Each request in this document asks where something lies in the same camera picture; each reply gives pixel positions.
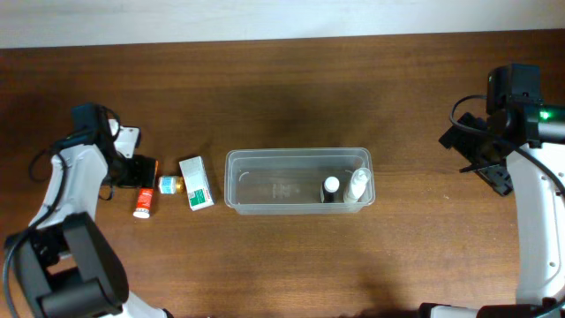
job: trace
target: green light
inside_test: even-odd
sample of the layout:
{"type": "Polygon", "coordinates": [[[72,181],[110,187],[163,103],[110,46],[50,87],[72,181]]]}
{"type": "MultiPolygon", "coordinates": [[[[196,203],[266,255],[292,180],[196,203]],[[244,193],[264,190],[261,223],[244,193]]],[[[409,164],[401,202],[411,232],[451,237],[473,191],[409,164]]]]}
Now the green light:
{"type": "Polygon", "coordinates": [[[551,117],[551,114],[547,111],[540,111],[539,116],[541,119],[548,120],[551,117]]]}

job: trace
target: white bottle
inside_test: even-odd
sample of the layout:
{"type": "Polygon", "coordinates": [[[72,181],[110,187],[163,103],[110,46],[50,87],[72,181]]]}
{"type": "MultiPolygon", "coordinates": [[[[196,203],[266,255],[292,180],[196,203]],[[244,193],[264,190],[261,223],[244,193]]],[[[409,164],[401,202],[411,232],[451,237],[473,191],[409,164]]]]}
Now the white bottle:
{"type": "Polygon", "coordinates": [[[355,203],[365,192],[367,182],[371,179],[371,171],[367,168],[360,168],[353,172],[351,181],[343,193],[343,202],[355,203]]]}

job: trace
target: small jar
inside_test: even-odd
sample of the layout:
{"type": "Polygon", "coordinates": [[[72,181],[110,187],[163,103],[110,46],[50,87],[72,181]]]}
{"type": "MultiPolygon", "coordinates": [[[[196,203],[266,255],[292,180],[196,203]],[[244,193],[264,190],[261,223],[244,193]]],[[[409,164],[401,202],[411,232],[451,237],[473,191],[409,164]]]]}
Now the small jar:
{"type": "Polygon", "coordinates": [[[159,191],[162,194],[176,194],[185,190],[183,177],[162,176],[159,178],[159,191]]]}

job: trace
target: green label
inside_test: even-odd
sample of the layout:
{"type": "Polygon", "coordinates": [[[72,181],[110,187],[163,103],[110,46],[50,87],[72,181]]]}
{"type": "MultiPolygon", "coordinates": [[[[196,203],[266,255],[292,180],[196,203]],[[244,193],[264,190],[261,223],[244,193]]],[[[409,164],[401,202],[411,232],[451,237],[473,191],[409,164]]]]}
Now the green label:
{"type": "Polygon", "coordinates": [[[191,193],[191,206],[194,207],[204,202],[206,202],[206,198],[204,198],[204,191],[202,191],[202,189],[196,190],[191,193]]]}

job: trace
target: black bottle with white cap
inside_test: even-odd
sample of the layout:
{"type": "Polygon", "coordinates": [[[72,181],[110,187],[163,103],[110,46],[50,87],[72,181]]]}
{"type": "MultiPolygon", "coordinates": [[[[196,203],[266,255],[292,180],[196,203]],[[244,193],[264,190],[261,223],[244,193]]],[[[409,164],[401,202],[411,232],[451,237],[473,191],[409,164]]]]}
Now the black bottle with white cap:
{"type": "Polygon", "coordinates": [[[322,203],[333,203],[339,189],[339,180],[336,177],[329,177],[321,183],[320,197],[322,203]]]}

